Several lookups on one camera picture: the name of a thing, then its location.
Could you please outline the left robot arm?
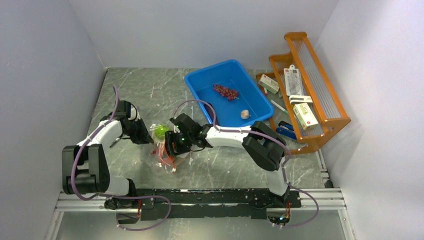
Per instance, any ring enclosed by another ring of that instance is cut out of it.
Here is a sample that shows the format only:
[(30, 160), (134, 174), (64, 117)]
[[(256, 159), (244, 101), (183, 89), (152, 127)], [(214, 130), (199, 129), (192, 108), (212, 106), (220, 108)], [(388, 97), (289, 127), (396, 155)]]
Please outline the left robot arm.
[(119, 100), (113, 112), (100, 119), (97, 128), (84, 140), (65, 146), (61, 153), (62, 189), (67, 195), (87, 194), (108, 196), (104, 207), (110, 210), (134, 208), (141, 205), (134, 181), (110, 174), (105, 151), (118, 139), (133, 144), (152, 144), (153, 138), (142, 120), (139, 109)]

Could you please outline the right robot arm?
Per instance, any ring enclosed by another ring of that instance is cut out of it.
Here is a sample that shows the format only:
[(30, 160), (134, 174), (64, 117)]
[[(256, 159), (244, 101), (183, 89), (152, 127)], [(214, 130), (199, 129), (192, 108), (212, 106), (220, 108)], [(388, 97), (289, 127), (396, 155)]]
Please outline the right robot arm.
[(270, 202), (282, 207), (289, 200), (290, 186), (284, 173), (284, 158), (288, 156), (286, 142), (262, 121), (243, 127), (200, 125), (182, 113), (170, 119), (175, 130), (164, 134), (164, 149), (169, 156), (179, 156), (192, 150), (215, 147), (244, 149), (267, 175)]

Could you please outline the red fake grapes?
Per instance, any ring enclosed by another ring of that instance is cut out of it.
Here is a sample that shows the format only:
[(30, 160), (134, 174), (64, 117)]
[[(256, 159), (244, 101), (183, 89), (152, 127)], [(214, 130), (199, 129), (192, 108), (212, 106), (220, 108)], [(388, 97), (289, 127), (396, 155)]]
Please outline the red fake grapes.
[(218, 94), (220, 94), (223, 98), (226, 98), (228, 101), (238, 99), (239, 93), (236, 90), (216, 83), (214, 83), (212, 86)]

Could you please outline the clear zip bag red seal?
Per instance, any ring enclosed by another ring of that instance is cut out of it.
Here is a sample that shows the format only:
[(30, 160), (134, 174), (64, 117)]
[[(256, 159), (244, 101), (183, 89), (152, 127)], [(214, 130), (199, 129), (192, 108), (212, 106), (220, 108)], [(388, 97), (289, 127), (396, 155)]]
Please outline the clear zip bag red seal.
[(157, 121), (157, 120), (154, 121), (149, 127), (150, 135), (154, 140), (154, 148), (155, 148), (155, 146), (158, 142), (164, 142), (165, 152), (164, 152), (164, 155), (163, 155), (163, 160), (159, 160), (155, 155), (152, 155), (151, 153), (149, 155), (154, 159), (153, 162), (156, 166), (161, 167), (165, 171), (174, 174), (177, 171), (177, 168), (181, 164), (188, 163), (189, 165), (191, 165), (191, 163), (193, 161), (192, 152), (190, 151), (189, 153), (183, 153), (183, 154), (180, 154), (180, 155), (177, 155), (177, 156), (173, 156), (173, 155), (169, 154), (166, 151), (166, 138), (157, 139), (153, 136), (152, 126), (159, 125), (159, 124), (168, 126), (170, 128), (170, 131), (172, 131), (172, 132), (177, 132), (177, 133), (179, 132), (177, 127), (174, 126), (169, 121), (167, 121), (166, 123), (163, 123), (163, 122), (160, 122), (160, 121)]

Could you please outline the purple fake eggplant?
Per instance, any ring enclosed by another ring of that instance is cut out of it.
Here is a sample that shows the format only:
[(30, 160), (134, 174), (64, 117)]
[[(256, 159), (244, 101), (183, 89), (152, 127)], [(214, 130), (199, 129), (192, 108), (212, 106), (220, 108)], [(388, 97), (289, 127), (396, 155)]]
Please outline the purple fake eggplant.
[(213, 113), (213, 111), (212, 111), (212, 109), (207, 105), (207, 104), (203, 104), (204, 105), (204, 108), (205, 108), (205, 110), (206, 110), (206, 113), (207, 113), (207, 115), (209, 116), (209, 118), (210, 118), (210, 123), (213, 123), (213, 120), (214, 120), (214, 113)]

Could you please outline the red fake chili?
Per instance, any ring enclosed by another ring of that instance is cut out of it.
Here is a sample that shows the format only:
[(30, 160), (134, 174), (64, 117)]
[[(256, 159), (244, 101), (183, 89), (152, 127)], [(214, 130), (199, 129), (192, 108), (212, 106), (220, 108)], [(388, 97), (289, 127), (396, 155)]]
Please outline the red fake chili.
[(155, 148), (150, 153), (151, 155), (155, 155), (159, 160), (164, 159), (165, 152), (165, 143), (160, 141), (156, 144)]

